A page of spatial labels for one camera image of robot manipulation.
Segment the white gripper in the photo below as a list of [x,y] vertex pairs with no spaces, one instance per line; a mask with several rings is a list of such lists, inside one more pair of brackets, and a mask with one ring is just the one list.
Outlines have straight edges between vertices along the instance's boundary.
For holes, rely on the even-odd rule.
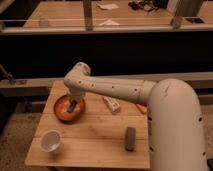
[[67,108],[67,112],[72,113],[77,105],[77,102],[80,102],[84,97],[84,92],[69,93],[69,99],[71,100],[71,102]]

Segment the orange object behind arm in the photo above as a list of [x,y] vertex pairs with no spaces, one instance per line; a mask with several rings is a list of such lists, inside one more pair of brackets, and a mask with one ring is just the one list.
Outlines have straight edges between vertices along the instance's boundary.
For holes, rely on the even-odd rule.
[[140,104],[136,104],[137,109],[142,113],[142,114],[146,114],[147,113],[147,108],[143,105]]

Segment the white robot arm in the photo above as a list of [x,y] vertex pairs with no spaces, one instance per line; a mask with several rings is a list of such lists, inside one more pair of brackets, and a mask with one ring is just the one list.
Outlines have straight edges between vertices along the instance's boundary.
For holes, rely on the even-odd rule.
[[87,92],[142,104],[148,108],[151,171],[210,171],[203,115],[195,90],[180,79],[149,80],[93,77],[77,63],[64,77],[71,99]]

